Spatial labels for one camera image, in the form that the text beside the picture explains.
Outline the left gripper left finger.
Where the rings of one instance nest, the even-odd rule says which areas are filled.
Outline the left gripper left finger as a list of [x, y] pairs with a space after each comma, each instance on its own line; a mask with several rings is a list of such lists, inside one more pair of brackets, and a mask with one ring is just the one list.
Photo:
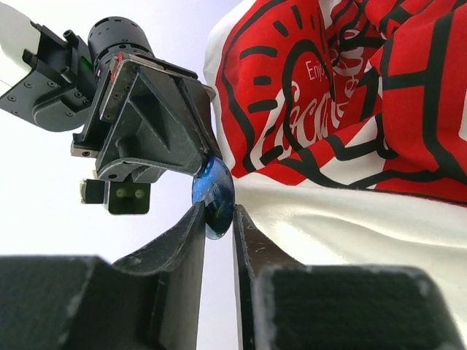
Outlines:
[[3, 349], [194, 349], [204, 205], [114, 263], [92, 256], [1, 258]]

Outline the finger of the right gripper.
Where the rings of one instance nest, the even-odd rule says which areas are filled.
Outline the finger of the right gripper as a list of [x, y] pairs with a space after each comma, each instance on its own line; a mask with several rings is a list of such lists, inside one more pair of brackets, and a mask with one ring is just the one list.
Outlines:
[[201, 172], [204, 144], [188, 105], [183, 78], [188, 77], [141, 68], [95, 157], [99, 179], [156, 182], [164, 171], [191, 176]]
[[192, 109], [198, 133], [204, 144], [205, 153], [222, 160], [223, 156], [212, 127], [211, 99], [208, 92], [198, 80], [183, 78], [182, 83], [186, 90], [188, 105]]

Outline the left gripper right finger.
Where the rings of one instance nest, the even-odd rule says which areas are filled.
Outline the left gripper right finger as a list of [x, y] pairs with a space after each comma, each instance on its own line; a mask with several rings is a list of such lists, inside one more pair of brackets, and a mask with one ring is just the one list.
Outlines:
[[418, 268], [304, 265], [233, 211], [241, 349], [464, 349], [434, 280]]

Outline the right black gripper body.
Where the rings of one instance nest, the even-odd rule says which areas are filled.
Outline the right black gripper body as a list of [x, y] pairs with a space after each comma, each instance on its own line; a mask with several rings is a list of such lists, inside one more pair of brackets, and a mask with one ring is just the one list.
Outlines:
[[106, 74], [103, 74], [99, 80], [83, 131], [73, 135], [72, 156], [81, 158], [98, 156], [112, 126], [123, 110], [127, 97], [130, 96], [142, 67], [160, 71], [170, 77], [198, 79], [194, 71], [148, 55], [123, 51], [114, 54]]

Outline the blue round brooch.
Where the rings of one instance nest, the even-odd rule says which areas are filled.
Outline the blue round brooch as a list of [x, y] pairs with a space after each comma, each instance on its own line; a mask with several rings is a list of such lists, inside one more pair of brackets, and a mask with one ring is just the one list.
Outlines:
[[205, 233], [208, 239], [221, 239], [231, 226], [234, 206], [234, 182], [226, 164], [209, 157], [204, 170], [193, 178], [192, 203], [204, 202]]

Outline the white Coca-Cola t-shirt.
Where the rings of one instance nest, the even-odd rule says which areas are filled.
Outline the white Coca-Cola t-shirt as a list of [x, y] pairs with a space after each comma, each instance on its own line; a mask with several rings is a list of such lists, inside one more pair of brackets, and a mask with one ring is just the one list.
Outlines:
[[421, 268], [466, 330], [464, 1], [243, 1], [204, 76], [260, 230], [307, 265]]

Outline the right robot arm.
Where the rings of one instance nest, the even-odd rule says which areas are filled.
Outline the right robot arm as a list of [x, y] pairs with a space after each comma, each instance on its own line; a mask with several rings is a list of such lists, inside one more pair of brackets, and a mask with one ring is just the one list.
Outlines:
[[199, 175], [221, 155], [214, 98], [196, 73], [156, 58], [132, 20], [106, 17], [81, 39], [1, 6], [1, 109], [46, 131], [71, 131], [71, 154], [93, 158], [102, 181]]

